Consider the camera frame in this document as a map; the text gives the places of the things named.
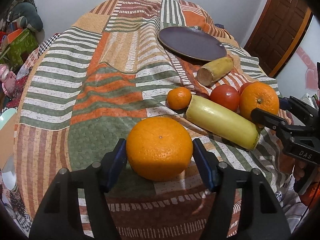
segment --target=round plate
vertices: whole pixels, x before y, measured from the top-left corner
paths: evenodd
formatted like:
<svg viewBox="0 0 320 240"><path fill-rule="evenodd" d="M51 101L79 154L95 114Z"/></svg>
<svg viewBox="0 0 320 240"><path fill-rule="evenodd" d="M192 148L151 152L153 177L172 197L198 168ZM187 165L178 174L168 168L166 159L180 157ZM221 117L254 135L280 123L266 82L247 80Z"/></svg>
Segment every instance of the round plate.
<svg viewBox="0 0 320 240"><path fill-rule="evenodd" d="M220 41L208 33L193 28L168 27L159 31L158 39L164 47L198 60L213 61L227 55Z"/></svg>

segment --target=red fruit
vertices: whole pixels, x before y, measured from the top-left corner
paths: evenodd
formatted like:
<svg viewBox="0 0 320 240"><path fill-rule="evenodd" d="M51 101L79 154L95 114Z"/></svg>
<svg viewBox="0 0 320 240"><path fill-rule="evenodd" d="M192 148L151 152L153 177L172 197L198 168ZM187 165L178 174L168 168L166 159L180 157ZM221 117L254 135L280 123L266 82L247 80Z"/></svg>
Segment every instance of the red fruit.
<svg viewBox="0 0 320 240"><path fill-rule="evenodd" d="M224 84L212 90L210 100L235 112L239 106L240 96L235 88Z"/></svg>
<svg viewBox="0 0 320 240"><path fill-rule="evenodd" d="M241 86L240 89L239 89L239 95L241 95L242 92L243 92L243 90L244 90L247 86L249 86L250 84L252 84L252 83L251 83L251 82L247 82L247 83L242 84L242 86Z"/></svg>

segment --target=bed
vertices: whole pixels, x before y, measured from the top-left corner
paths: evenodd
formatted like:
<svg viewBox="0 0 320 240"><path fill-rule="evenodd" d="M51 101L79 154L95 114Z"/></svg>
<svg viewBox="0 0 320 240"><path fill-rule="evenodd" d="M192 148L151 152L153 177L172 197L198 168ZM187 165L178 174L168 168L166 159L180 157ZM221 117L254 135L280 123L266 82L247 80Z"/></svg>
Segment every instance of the bed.
<svg viewBox="0 0 320 240"><path fill-rule="evenodd" d="M200 26L216 37L233 57L234 69L212 87L200 85L195 79L199 65L157 40L159 30L175 25ZM292 186L293 161L282 154L273 131L263 129L256 149L245 151L165 106L168 91L179 86L208 94L222 84L238 90L244 82L259 80L280 94L276 80L263 73L259 60L194 3L107 0L43 43L22 69L21 77L27 81L20 90L15 127L17 188L10 191L3 186L2 195L26 235L60 168L78 170L99 161L138 121L151 116L177 120L192 138L199 138L208 151L236 169L261 169L279 201L284 202ZM284 111L279 116L291 122ZM84 233L93 236L84 192L79 190L78 195ZM106 199L122 239L199 239L214 194L203 185L192 160L185 172L168 182L145 180L127 164ZM296 195L282 204L292 200L298 201ZM236 192L229 236L236 234L240 207L241 193Z"/></svg>

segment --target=door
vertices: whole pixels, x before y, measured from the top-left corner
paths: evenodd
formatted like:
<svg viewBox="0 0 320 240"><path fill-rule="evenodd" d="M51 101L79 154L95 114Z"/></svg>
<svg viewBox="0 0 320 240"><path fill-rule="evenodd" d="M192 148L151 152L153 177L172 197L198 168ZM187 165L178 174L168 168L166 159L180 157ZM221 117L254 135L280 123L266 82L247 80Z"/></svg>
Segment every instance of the door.
<svg viewBox="0 0 320 240"><path fill-rule="evenodd" d="M270 77L279 72L305 33L311 11L304 0L268 0L244 48Z"/></svg>

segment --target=metal bolt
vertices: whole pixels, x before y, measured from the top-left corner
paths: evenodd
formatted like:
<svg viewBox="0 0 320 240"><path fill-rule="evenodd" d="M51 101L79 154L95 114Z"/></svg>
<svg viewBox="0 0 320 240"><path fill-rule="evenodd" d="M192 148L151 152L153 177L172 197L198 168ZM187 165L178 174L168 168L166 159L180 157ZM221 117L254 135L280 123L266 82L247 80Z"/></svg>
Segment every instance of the metal bolt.
<svg viewBox="0 0 320 240"><path fill-rule="evenodd" d="M101 163L100 162L94 162L94 163L92 163L92 167L94 167L94 168L98 168L98 167L100 167L101 166Z"/></svg>
<svg viewBox="0 0 320 240"><path fill-rule="evenodd" d="M258 168L253 168L252 172L256 175L259 175L261 173L261 171Z"/></svg>
<svg viewBox="0 0 320 240"><path fill-rule="evenodd" d="M67 171L68 171L67 168L61 168L61 169L59 170L59 173L60 173L60 174L66 174Z"/></svg>
<svg viewBox="0 0 320 240"><path fill-rule="evenodd" d="M228 164L225 163L225 162L219 162L219 167L222 168L222 169L225 169L226 167L228 167Z"/></svg>

